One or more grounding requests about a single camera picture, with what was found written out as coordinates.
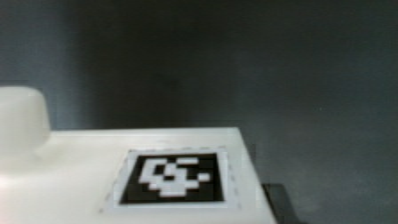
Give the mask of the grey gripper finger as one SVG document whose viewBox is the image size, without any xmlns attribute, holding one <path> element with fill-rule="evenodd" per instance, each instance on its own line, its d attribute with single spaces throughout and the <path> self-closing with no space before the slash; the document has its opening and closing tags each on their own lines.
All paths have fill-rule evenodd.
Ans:
<svg viewBox="0 0 398 224">
<path fill-rule="evenodd" d="M 263 192 L 270 203 L 277 224 L 307 224 L 297 216 L 290 196 L 282 184 L 263 183 Z"/>
</svg>

